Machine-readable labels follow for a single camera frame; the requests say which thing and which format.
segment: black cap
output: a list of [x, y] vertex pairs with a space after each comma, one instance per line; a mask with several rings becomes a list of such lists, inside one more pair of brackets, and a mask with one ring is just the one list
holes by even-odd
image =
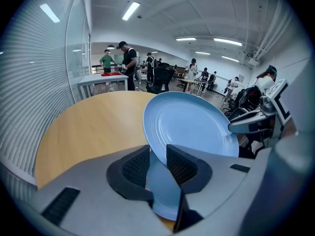
[[122, 48], [124, 45], [126, 45], [127, 43], [126, 42], [124, 42], [124, 41], [122, 41], [122, 42], [120, 42], [119, 44], [118, 44], [118, 46], [117, 46], [117, 49], [120, 49], [120, 48]]

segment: ceiling light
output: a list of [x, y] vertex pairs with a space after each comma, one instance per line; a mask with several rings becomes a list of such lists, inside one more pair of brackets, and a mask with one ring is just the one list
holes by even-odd
[[232, 58], [229, 58], [229, 57], [226, 57], [226, 56], [222, 56], [222, 58], [229, 59], [229, 60], [232, 60], [232, 61], [235, 61], [235, 62], [239, 62], [237, 59], [232, 59]]
[[177, 41], [189, 41], [189, 40], [196, 40], [194, 37], [185, 37], [185, 38], [176, 38]]
[[54, 12], [51, 10], [51, 8], [46, 4], [42, 4], [40, 8], [47, 14], [47, 16], [54, 22], [58, 23], [60, 22], [59, 18], [54, 14]]
[[232, 40], [226, 40], [226, 39], [221, 39], [221, 38], [215, 38], [215, 41], [217, 41], [217, 42], [229, 43], [229, 44], [238, 45], [238, 46], [242, 46], [242, 43], [235, 42], [235, 41], [232, 41]]
[[132, 15], [132, 13], [139, 7], [138, 2], [133, 2], [132, 5], [129, 7], [128, 11], [123, 17], [123, 20], [128, 20], [128, 18]]
[[198, 54], [205, 54], [205, 55], [210, 55], [210, 53], [204, 53], [204, 52], [196, 52]]

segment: round table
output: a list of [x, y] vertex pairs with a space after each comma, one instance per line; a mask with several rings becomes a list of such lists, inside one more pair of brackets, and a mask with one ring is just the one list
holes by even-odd
[[[82, 161], [148, 144], [142, 115], [153, 96], [115, 91], [87, 98], [65, 110], [47, 129], [38, 147], [37, 187]], [[174, 221], [160, 219], [168, 228], [173, 227]]]

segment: blue plate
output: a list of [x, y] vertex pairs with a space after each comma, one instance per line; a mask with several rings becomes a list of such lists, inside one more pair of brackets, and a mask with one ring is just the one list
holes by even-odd
[[238, 141], [228, 124], [219, 109], [192, 94], [165, 92], [148, 102], [143, 130], [156, 157], [151, 153], [147, 188], [153, 192], [156, 214], [176, 220], [179, 207], [180, 188], [166, 168], [166, 145], [238, 157]]

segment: green shirt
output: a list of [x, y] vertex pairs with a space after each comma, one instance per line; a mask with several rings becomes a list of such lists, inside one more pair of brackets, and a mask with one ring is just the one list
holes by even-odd
[[102, 57], [99, 62], [103, 62], [104, 68], [110, 68], [110, 62], [114, 62], [113, 58], [108, 56]]

